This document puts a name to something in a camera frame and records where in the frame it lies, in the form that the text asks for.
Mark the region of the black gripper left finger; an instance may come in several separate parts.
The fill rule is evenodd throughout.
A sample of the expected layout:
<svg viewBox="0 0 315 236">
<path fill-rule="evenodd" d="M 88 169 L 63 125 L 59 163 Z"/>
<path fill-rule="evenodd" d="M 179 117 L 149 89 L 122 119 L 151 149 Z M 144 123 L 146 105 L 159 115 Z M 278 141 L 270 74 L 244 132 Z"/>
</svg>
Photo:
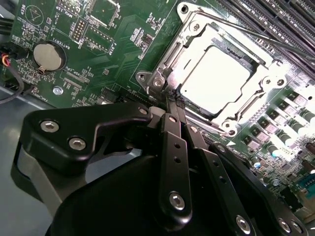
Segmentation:
<svg viewBox="0 0 315 236">
<path fill-rule="evenodd" d="M 22 125 L 12 168 L 16 185 L 55 215 L 63 201 L 86 186 L 89 164 L 139 148 L 157 156 L 158 187 L 153 207 L 171 225 L 190 221 L 185 112 L 173 99 L 167 108 L 138 102 L 40 110 Z"/>
</svg>

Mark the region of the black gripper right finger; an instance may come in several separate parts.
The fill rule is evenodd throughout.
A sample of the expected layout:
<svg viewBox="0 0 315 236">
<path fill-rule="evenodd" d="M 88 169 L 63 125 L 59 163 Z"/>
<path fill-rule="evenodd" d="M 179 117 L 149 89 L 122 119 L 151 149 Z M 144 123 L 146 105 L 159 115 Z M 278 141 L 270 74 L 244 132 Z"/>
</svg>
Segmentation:
<svg viewBox="0 0 315 236">
<path fill-rule="evenodd" d="M 208 145 L 186 119 L 184 100 L 177 112 L 189 148 L 198 157 L 219 202 L 223 221 L 232 236 L 307 236 L 308 230 L 291 210 L 263 185 L 258 177 L 220 143 Z"/>
</svg>

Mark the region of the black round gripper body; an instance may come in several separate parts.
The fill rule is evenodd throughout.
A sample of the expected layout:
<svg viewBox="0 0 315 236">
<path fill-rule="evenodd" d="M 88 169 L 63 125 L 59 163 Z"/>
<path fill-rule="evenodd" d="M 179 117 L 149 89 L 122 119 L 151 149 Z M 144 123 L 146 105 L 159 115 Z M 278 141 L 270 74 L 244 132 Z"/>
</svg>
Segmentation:
<svg viewBox="0 0 315 236">
<path fill-rule="evenodd" d="M 158 208 L 159 160 L 137 157 L 68 196 L 51 236 L 234 236 L 209 182 L 190 170 L 192 218 L 178 231 L 165 228 Z"/>
</svg>

